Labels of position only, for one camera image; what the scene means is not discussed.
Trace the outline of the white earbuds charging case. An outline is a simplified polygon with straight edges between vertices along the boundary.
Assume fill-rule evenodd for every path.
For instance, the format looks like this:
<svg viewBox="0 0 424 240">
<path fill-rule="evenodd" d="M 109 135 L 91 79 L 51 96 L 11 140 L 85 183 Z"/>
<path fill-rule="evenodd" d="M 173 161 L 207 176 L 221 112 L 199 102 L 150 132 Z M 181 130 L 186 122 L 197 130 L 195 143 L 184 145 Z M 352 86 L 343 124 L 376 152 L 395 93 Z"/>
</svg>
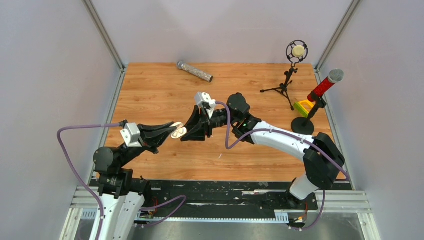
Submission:
<svg viewBox="0 0 424 240">
<path fill-rule="evenodd" d="M 179 139 L 187 133 L 187 128 L 184 127 L 182 122 L 175 122 L 171 125 L 171 127 L 175 128 L 175 130 L 170 135 L 172 139 Z"/>
</svg>

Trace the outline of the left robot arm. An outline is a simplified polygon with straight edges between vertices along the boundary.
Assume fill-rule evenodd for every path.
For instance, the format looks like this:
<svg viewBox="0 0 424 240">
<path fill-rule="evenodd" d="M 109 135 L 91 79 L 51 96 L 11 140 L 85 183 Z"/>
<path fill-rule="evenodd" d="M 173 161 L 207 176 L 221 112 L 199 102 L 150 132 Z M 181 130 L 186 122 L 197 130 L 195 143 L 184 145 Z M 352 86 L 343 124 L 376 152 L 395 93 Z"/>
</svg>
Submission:
<svg viewBox="0 0 424 240">
<path fill-rule="evenodd" d="M 149 206 L 153 193 L 149 180 L 134 178 L 125 165 L 144 152 L 158 154 L 158 148 L 172 133 L 183 127 L 181 122 L 143 125 L 123 120 L 123 143 L 117 147 L 100 147 L 93 155 L 94 172 L 99 175 L 96 197 L 98 219 L 90 235 L 92 240 L 125 240 L 141 207 Z"/>
</svg>

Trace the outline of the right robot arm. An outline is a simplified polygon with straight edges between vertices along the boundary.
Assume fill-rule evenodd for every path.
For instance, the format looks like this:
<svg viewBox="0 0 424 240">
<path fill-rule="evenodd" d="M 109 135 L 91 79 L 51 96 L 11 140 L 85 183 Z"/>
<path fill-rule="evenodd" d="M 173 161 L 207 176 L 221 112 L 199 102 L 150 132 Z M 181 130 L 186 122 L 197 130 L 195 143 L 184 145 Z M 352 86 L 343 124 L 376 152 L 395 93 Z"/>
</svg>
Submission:
<svg viewBox="0 0 424 240">
<path fill-rule="evenodd" d="M 344 170 L 344 156 L 327 134 L 294 133 L 254 117 L 241 93 L 232 94 L 226 103 L 212 99 L 206 92 L 198 92 L 194 99 L 196 104 L 184 125 L 186 133 L 181 141 L 203 142 L 215 128 L 226 127 L 226 137 L 234 134 L 237 139 L 230 144 L 226 138 L 228 150 L 239 142 L 247 142 L 279 150 L 304 164 L 304 174 L 295 178 L 286 191 L 285 201 L 290 208 L 298 209 L 317 190 L 329 190 L 340 173 L 350 177 Z"/>
</svg>

